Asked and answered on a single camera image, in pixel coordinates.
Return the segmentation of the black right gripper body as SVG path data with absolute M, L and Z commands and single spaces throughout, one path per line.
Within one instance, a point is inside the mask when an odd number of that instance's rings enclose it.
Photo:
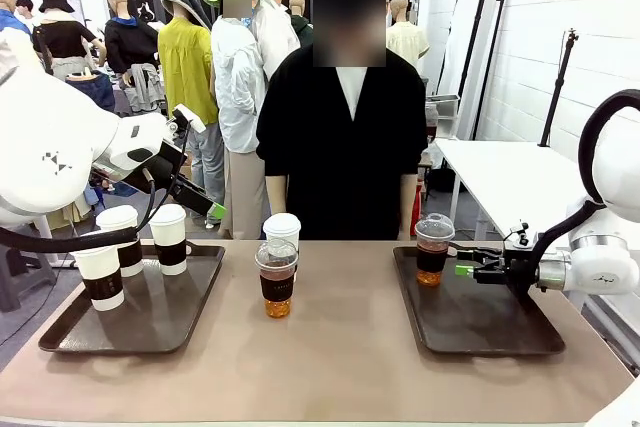
M 519 249 L 514 246 L 501 248 L 498 262 L 479 264 L 489 271 L 484 283 L 488 285 L 507 285 L 515 290 L 528 290 L 538 281 L 538 267 L 532 262 L 532 249 Z

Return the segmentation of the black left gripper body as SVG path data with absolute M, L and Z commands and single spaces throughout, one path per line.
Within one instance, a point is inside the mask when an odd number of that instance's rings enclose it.
M 186 155 L 179 148 L 164 141 L 159 153 L 136 168 L 123 182 L 138 191 L 150 194 L 149 181 L 143 174 L 143 170 L 147 169 L 157 190 L 165 189 L 172 198 L 183 198 L 187 189 L 180 169 L 186 160 Z

